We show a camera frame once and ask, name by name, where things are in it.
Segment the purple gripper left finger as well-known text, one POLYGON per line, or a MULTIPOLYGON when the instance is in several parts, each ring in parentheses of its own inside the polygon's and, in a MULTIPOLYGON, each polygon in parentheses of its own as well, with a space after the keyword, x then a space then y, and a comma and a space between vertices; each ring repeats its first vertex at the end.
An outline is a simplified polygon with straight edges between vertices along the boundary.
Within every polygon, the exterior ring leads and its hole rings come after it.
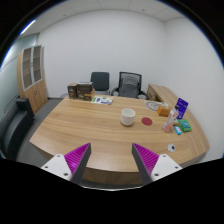
POLYGON ((42 169, 65 180, 79 184, 91 155, 91 144, 82 145, 66 155, 56 154, 42 169))

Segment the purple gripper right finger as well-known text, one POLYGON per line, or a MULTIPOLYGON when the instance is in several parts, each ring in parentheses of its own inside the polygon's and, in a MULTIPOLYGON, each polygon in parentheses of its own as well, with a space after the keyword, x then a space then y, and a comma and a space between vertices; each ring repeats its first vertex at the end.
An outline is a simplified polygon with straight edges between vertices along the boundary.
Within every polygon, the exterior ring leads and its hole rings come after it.
POLYGON ((167 154, 158 155, 136 143, 132 144, 132 155, 144 185, 182 169, 182 167, 167 154))

